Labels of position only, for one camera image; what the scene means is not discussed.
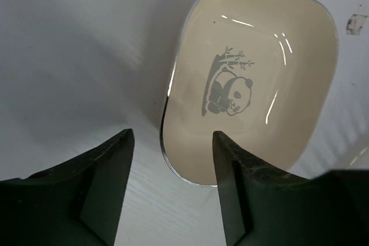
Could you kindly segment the cream square panda plate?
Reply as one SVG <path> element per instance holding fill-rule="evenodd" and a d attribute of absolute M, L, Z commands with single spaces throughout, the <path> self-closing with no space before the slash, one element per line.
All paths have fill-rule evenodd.
<path fill-rule="evenodd" d="M 304 153 L 338 60 L 332 15 L 316 0 L 196 0 L 178 37 L 160 128 L 168 167 L 217 184 L 222 131 L 272 165 Z"/>

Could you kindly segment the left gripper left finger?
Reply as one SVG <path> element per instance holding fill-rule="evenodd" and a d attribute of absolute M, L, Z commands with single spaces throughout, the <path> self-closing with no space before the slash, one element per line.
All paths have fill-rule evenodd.
<path fill-rule="evenodd" d="M 1 181 L 1 244 L 113 245 L 133 153 L 125 129 L 52 168 Z"/>

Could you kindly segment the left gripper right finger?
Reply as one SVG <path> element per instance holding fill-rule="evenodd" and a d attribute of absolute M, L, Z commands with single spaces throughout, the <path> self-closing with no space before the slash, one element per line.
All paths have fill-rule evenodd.
<path fill-rule="evenodd" d="M 213 162 L 227 245 L 367 245 L 368 171 L 284 171 L 221 131 Z"/>

